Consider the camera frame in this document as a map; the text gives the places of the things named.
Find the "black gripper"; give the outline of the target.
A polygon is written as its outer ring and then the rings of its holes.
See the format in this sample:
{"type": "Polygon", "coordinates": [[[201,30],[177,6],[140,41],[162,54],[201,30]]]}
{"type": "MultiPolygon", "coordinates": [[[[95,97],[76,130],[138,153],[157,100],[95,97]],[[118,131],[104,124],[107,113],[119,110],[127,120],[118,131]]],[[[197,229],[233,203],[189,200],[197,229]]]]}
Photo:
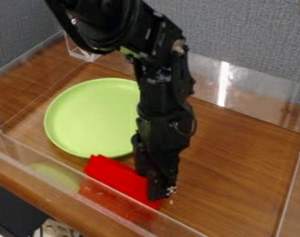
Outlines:
{"type": "Polygon", "coordinates": [[[136,173],[147,178],[147,199],[169,198],[177,190],[179,153],[190,146],[195,116],[187,106],[158,113],[138,106],[131,137],[136,173]]]}

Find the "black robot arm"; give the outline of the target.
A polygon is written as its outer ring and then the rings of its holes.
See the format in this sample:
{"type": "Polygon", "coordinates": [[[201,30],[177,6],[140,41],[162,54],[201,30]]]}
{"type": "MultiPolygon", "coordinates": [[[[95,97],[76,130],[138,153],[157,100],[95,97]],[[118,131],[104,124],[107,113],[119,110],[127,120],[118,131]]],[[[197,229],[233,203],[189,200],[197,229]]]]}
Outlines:
{"type": "Polygon", "coordinates": [[[146,178],[147,200],[162,200],[175,192],[179,154],[197,130],[182,30],[143,0],[44,2],[80,49],[98,55],[118,51],[131,61],[140,90],[134,162],[146,178]]]}

